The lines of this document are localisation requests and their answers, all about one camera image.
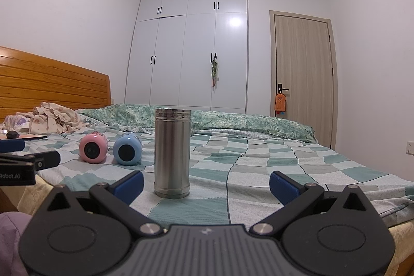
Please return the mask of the wall socket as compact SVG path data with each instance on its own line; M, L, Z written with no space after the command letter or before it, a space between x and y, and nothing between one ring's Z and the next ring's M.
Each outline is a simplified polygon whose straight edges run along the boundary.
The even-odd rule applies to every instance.
M410 155L414 155L414 141L406 142L406 153Z

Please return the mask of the small black object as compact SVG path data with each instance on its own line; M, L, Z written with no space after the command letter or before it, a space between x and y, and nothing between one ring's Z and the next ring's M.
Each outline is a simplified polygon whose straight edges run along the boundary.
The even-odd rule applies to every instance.
M10 130L6 133L7 139L17 139L20 137L20 134L14 130Z

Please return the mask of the white wardrobe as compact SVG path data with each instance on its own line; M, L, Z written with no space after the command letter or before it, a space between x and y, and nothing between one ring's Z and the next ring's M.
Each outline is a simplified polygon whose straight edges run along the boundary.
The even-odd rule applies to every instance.
M217 55L216 87L211 58ZM127 104L246 111L247 0L140 0Z

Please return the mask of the checkered green bed sheet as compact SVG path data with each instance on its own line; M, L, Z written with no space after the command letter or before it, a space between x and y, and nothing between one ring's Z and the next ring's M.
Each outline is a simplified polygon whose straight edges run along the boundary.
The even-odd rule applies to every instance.
M86 191L96 183L113 183L130 173L131 167L117 164L112 154L101 164L84 162L79 142L88 133L84 128L27 142L25 153L56 150L61 162L41 171L33 186L4 188L18 211L35 213L51 188L60 183L72 191ZM154 133L142 128L137 133L143 144L137 170L143 173L145 185L132 207L163 227L173 223L252 226L281 207L269 190L274 171L301 184L317 183L327 191L357 185L387 226L413 219L411 181L365 167L317 143L235 130L193 132L189 195L163 199L154 192Z

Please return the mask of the pink cup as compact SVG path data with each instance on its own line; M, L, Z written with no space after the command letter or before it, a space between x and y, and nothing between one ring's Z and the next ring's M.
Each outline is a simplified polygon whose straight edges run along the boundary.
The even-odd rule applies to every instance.
M84 136L79 143L79 155L82 160L91 164L99 164L105 161L108 152L108 140L106 136L94 131Z

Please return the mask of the green floral quilt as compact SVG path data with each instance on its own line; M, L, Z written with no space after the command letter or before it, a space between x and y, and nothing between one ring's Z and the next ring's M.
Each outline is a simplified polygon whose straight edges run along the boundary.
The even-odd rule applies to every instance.
M99 109L79 109L77 113L91 125L108 126L121 131L150 132L155 128L157 106L115 104ZM191 112L192 130L237 130L268 137L316 143L314 130L308 125L272 116L236 114L220 111Z

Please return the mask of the beige wooden door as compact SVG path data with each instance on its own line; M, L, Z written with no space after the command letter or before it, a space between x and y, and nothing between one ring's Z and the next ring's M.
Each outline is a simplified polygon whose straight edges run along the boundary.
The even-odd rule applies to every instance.
M327 18L270 11L270 114L308 125L323 146L335 148L337 62L332 24ZM286 95L286 112L274 111L277 85Z

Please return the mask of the green hanging ornament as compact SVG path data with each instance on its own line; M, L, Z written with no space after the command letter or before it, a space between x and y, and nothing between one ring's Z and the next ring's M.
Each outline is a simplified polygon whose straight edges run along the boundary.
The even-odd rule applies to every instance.
M217 82L217 72L218 72L218 62L217 62L217 55L211 58L211 78L212 78L212 88L216 87Z

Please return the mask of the wooden headboard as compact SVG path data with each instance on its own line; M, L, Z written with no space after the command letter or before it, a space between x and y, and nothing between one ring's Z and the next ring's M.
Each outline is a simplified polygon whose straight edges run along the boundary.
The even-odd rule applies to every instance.
M109 76L11 48L1 48L1 120L41 102L70 109L111 104Z

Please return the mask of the stainless steel cup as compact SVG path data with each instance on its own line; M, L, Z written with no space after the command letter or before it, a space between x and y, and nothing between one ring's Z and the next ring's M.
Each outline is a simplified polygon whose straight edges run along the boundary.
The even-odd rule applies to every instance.
M161 198L189 195L191 111L157 109L154 134L154 191Z

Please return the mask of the crumpled floral cloth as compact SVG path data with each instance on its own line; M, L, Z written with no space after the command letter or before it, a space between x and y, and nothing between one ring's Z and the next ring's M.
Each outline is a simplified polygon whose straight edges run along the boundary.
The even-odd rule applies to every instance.
M87 126L74 110L51 102L41 102L29 112L8 115L1 123L1 131L16 131L31 135L72 133Z

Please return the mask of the orange hanging pouch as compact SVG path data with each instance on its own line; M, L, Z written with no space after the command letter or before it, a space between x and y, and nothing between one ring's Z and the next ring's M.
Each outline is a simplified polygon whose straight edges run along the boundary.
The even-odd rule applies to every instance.
M277 114L286 112L286 95L281 92L275 97L274 111Z

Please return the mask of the light blue cup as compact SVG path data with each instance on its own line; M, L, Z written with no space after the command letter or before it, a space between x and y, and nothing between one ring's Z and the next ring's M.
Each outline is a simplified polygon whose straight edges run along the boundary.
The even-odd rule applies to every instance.
M120 165L132 166L141 162L143 144L138 135L127 132L115 141L113 155Z

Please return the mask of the orange book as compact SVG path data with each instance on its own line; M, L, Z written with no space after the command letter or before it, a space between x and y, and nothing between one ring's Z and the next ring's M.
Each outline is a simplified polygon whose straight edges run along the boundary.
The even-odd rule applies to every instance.
M30 141L30 140L39 140L39 139L47 139L47 135L8 135L8 134L1 134L0 140L11 140L11 139L22 139L24 141Z

